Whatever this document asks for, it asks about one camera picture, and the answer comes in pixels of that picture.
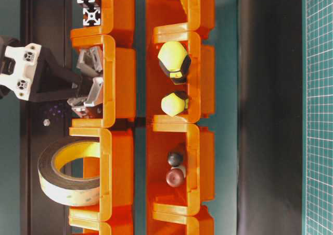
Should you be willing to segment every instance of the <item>yellow tape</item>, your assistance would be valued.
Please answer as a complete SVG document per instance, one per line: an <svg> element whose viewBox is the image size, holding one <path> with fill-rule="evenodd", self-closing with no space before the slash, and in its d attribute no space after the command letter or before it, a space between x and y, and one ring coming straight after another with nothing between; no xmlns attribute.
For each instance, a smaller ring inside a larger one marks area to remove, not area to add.
<svg viewBox="0 0 333 235"><path fill-rule="evenodd" d="M97 204L99 177L74 178L60 172L68 162L85 157L100 157L100 146L96 140L68 137L45 149L38 163L43 192L53 201L63 205Z"/></svg>

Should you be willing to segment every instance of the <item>screw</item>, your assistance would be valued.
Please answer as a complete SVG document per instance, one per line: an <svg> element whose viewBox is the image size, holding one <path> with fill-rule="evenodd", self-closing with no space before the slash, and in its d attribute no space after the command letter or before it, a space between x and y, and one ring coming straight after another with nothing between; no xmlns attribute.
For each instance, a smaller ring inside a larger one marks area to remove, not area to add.
<svg viewBox="0 0 333 235"><path fill-rule="evenodd" d="M49 119L44 119L43 124L44 124L44 127L48 127L51 124L51 122Z"/></svg>

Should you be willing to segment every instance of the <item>black ball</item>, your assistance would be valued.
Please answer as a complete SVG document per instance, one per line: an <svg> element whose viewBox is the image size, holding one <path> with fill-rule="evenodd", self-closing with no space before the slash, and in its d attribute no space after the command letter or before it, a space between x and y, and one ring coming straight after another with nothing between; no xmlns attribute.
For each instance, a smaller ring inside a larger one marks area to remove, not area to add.
<svg viewBox="0 0 333 235"><path fill-rule="evenodd" d="M168 155L168 163L172 167L180 166L183 162L183 156L179 153L171 152Z"/></svg>

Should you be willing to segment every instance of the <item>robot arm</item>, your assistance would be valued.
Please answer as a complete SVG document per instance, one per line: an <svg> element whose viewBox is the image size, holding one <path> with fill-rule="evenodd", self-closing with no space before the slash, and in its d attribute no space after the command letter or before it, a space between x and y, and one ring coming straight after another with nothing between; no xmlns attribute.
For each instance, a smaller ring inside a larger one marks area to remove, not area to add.
<svg viewBox="0 0 333 235"><path fill-rule="evenodd" d="M44 102L88 96L92 86L92 78L58 65L48 48L34 43L19 47L18 40L0 36L0 64L1 88L5 86L25 101ZM42 75L46 73L52 77L44 78ZM70 86L56 90L41 89L41 84L47 84L48 80L52 84L54 77L69 82Z"/></svg>

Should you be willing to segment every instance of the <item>yellow and black object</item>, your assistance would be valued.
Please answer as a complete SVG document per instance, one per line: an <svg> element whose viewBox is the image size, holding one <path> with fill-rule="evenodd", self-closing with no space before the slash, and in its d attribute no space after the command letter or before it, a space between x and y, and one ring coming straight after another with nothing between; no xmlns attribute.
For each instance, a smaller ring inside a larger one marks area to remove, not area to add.
<svg viewBox="0 0 333 235"><path fill-rule="evenodd" d="M175 91L162 99L162 110L174 117L188 109L188 95L184 91Z"/></svg>
<svg viewBox="0 0 333 235"><path fill-rule="evenodd" d="M158 60L163 72L174 84L186 83L191 58L180 42L165 42L158 54Z"/></svg>

